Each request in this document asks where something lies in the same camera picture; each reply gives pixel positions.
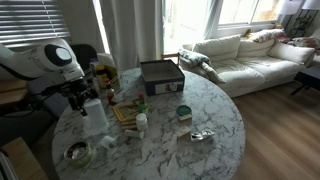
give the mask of cable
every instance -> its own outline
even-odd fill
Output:
[[[41,106],[41,104],[45,101],[45,100],[47,100],[49,97],[51,97],[52,95],[54,95],[56,92],[53,92],[53,93],[51,93],[50,95],[48,95],[47,97],[45,97],[44,99],[42,99],[38,104],[37,104],[37,107],[33,107],[33,109],[32,109],[32,111],[30,111],[30,112],[28,112],[28,113],[26,113],[26,114],[24,114],[24,115],[21,115],[21,116],[0,116],[0,117],[4,117],[4,118],[21,118],[21,117],[26,117],[26,116],[28,116],[28,115],[30,115],[30,114],[32,114],[32,113],[34,113],[40,106]]]

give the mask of wooden floor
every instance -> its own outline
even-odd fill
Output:
[[[297,83],[234,98],[246,147],[234,179],[320,179],[320,91]]]

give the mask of white sofa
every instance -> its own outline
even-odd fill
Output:
[[[183,45],[180,66],[236,97],[293,81],[312,61],[313,52],[312,48],[294,47],[274,39],[256,43],[237,35]],[[197,55],[204,56],[194,62],[192,56]]]

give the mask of curtain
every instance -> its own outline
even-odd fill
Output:
[[[121,70],[160,58],[162,1],[103,0],[102,15],[110,52]]]
[[[208,9],[207,23],[203,32],[203,39],[216,37],[223,0],[211,0]]]

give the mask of marble tabletop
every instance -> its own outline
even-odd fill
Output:
[[[70,106],[61,116],[54,132],[52,156],[59,177],[64,179],[231,179],[245,147],[245,130],[241,115],[232,100],[212,82],[187,71],[181,92],[147,96],[153,109],[148,115],[144,139],[124,136],[121,125],[101,96],[109,122],[107,130],[87,137],[83,119]],[[145,92],[140,69],[122,73],[122,90],[118,101],[126,101]],[[192,122],[180,122],[176,109],[192,109]],[[203,141],[177,140],[184,127],[192,132],[209,129],[215,135]],[[107,150],[101,139],[117,138],[117,146]],[[94,150],[91,162],[75,169],[63,158],[72,143],[86,139]]]

